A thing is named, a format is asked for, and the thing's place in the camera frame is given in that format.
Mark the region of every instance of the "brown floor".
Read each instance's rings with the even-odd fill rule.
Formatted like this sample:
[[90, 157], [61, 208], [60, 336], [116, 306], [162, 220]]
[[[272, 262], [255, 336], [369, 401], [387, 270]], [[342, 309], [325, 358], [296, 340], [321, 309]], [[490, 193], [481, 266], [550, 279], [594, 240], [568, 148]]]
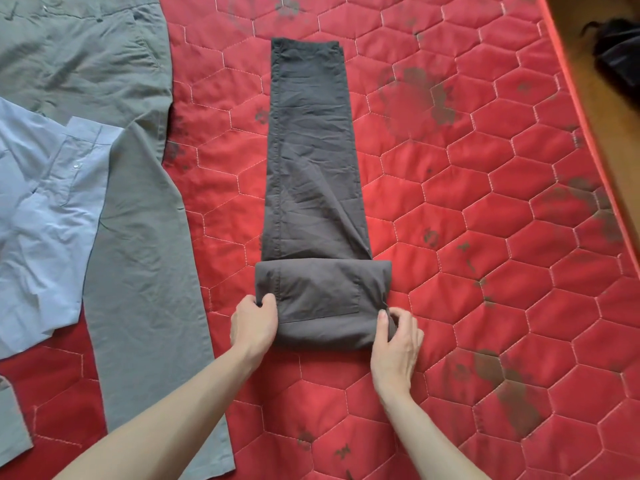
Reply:
[[640, 112], [597, 73], [591, 37], [580, 30], [592, 20], [636, 18], [640, 0], [547, 0], [563, 41], [572, 78], [631, 239], [640, 251]]

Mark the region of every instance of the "black bag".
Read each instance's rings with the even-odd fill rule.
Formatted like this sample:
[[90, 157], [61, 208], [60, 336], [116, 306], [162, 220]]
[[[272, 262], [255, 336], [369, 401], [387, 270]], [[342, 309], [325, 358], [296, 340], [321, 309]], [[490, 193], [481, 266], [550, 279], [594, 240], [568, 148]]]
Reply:
[[596, 66], [625, 94], [640, 104], [640, 23], [613, 18], [590, 22], [582, 29], [597, 28], [593, 55]]

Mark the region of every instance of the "red quilted mattress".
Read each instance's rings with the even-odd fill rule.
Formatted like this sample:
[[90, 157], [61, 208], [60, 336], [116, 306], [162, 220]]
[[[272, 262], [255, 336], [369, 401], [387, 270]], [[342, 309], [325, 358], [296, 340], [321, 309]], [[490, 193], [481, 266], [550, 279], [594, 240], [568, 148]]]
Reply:
[[[492, 479], [640, 474], [640, 282], [536, 0], [161, 0], [217, 355], [260, 259], [269, 39], [344, 48], [374, 254], [419, 317], [412, 394]], [[0, 363], [46, 480], [105, 432], [84, 322]], [[272, 350], [228, 414], [233, 480], [411, 480], [369, 354]]]

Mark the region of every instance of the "person's left arm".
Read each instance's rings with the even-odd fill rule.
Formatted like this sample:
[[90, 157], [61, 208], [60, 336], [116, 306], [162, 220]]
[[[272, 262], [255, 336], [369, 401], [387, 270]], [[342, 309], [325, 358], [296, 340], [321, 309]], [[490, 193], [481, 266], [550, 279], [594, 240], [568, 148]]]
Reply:
[[245, 297], [232, 317], [228, 352], [195, 377], [105, 436], [54, 480], [173, 480], [209, 437], [245, 380], [260, 365], [278, 327], [276, 300]]

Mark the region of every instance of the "person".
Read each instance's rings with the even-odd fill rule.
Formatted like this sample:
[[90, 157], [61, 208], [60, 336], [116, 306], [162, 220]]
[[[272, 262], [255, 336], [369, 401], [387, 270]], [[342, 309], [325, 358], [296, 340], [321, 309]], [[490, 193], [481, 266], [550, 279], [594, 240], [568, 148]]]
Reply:
[[[380, 311], [371, 353], [373, 384], [420, 478], [487, 479], [434, 425], [409, 390], [424, 332], [411, 313]], [[262, 306], [246, 296], [231, 318], [231, 348], [171, 394], [117, 428], [71, 462], [54, 480], [177, 479], [212, 432], [276, 336], [276, 298]]]

